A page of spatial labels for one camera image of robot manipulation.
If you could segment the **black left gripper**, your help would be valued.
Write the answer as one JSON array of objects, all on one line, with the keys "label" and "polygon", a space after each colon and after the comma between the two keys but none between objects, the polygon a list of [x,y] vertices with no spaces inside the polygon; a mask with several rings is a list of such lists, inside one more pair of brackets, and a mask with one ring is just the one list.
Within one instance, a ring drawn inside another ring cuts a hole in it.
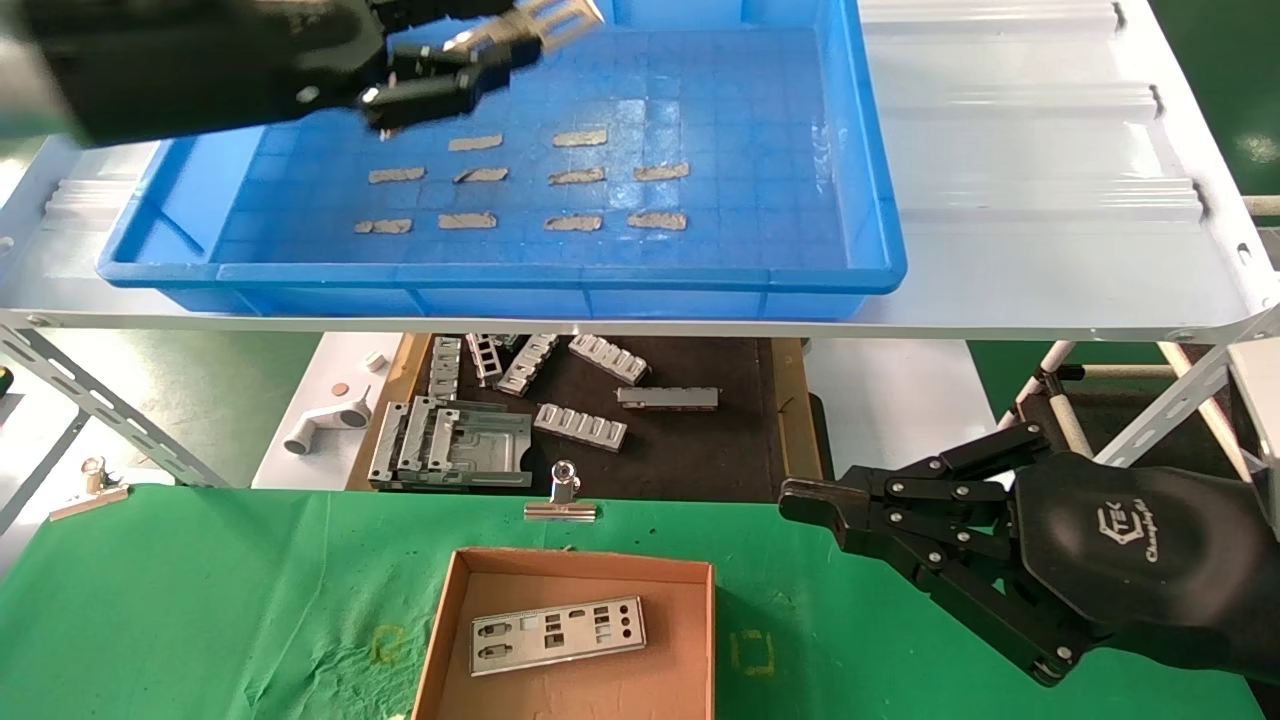
[{"label": "black left gripper", "polygon": [[64,133],[106,147],[293,120],[348,108],[358,96],[367,127],[379,132],[468,115],[507,88],[516,70],[539,63],[543,41],[479,50],[401,45],[388,58],[387,82],[375,85],[387,65],[385,32],[497,17],[513,6],[5,1],[3,137]]}]

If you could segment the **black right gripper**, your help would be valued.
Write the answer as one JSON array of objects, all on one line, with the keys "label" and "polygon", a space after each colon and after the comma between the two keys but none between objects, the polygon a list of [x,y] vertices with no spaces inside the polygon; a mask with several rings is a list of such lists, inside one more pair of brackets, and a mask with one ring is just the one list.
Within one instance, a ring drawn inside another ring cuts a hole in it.
[{"label": "black right gripper", "polygon": [[[1277,537],[1238,479],[1057,454],[1012,484],[1025,569],[1097,644],[1171,667],[1275,683]],[[1088,648],[1015,569],[1012,542],[936,518],[869,518],[847,551],[878,559],[1043,687]]]}]

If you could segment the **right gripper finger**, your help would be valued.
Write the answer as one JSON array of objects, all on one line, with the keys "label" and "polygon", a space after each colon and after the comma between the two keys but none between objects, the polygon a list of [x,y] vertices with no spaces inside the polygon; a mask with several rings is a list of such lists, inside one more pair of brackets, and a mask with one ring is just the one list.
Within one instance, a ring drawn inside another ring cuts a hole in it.
[{"label": "right gripper finger", "polygon": [[1015,425],[895,470],[851,466],[837,480],[788,478],[780,512],[840,537],[870,530],[877,521],[989,527],[1010,493],[997,478],[1048,455],[1038,425]]}]

